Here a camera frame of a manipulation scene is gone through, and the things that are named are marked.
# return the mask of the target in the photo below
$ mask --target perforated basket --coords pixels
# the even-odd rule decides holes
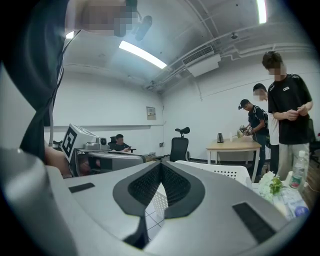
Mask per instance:
[[[224,175],[226,177],[230,177],[246,187],[251,187],[251,180],[248,173],[247,168],[244,166],[233,166],[233,165],[211,165],[205,163],[196,163],[196,162],[188,162],[188,161],[176,161],[178,164],[193,166],[205,171],[209,171],[212,173],[217,173]],[[164,186],[160,183],[158,190],[156,191],[153,199],[152,199],[155,212],[158,216],[164,218],[165,210],[168,208],[167,195]]]

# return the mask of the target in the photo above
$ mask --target white floor tile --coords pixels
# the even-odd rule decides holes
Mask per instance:
[[[155,225],[157,225],[157,223],[150,216],[145,217],[145,222],[146,222],[146,229],[147,230],[149,230],[152,227],[154,227]]]
[[[155,225],[154,227],[150,228],[148,232],[148,237],[152,240],[160,231],[161,227],[159,225]]]
[[[151,213],[151,214],[150,214],[150,217],[151,217],[156,223],[160,223],[160,222],[162,222],[162,221],[164,220],[164,218],[158,216],[156,212]]]
[[[155,210],[155,207],[154,207],[154,204],[151,202],[148,207],[145,209],[145,211],[150,215],[152,213],[154,213],[156,210]]]

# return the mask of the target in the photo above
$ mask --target ceiling light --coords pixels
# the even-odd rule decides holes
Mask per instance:
[[[136,47],[133,44],[128,43],[126,41],[122,41],[119,45],[119,48],[123,49],[125,51],[128,51],[132,54],[135,54],[135,55],[145,59],[148,62],[151,62],[152,64],[156,65],[160,69],[163,69],[167,66],[167,64],[162,62],[160,59],[156,58],[155,56],[151,55],[150,53],[146,52],[145,50],[142,50],[139,47]]]
[[[266,23],[267,22],[267,11],[266,11],[266,3],[265,0],[256,0],[258,5],[259,11],[259,23]]]
[[[75,32],[72,31],[72,32],[66,34],[65,38],[67,38],[67,39],[72,39],[72,38],[74,37],[74,35],[75,35]]]

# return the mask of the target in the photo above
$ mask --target dark pants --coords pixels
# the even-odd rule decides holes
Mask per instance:
[[[279,167],[279,145],[270,145],[270,171],[277,174]]]
[[[256,175],[259,176],[259,175],[261,175],[262,167],[264,166],[265,161],[266,161],[266,140],[267,140],[267,136],[266,135],[262,135],[262,134],[253,134],[252,138],[261,145],[260,154],[259,154],[260,160],[259,160],[258,167],[257,167],[257,170],[256,170]],[[253,163],[256,160],[256,153],[257,153],[257,151],[254,151]]]

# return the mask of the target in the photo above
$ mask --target man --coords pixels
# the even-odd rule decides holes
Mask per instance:
[[[266,139],[268,131],[266,129],[265,114],[258,106],[253,105],[249,100],[243,99],[240,102],[241,108],[248,111],[249,124],[245,127],[245,135],[252,136],[252,138],[261,145],[259,153],[259,163],[256,170],[255,183],[259,182],[261,178],[262,168],[266,161]]]
[[[259,101],[268,101],[266,87],[257,83],[253,87],[253,95],[259,97]],[[268,130],[270,135],[270,171],[277,174],[279,167],[279,122],[271,113],[268,113]]]
[[[137,0],[41,0],[7,49],[4,67],[36,111],[20,147],[62,175],[70,174],[68,161],[62,152],[45,146],[44,125],[57,92],[66,34],[85,30],[123,36],[136,12]]]
[[[124,136],[122,134],[118,134],[115,136],[116,143],[110,145],[110,149],[114,151],[123,151],[129,152],[130,146],[124,143]]]
[[[312,98],[302,78],[287,74],[281,55],[268,51],[262,59],[263,66],[274,76],[268,89],[268,111],[279,120],[279,169],[278,175],[285,180],[292,171],[299,151],[305,151],[306,168],[302,178],[307,177],[309,166],[308,111],[313,107]]]

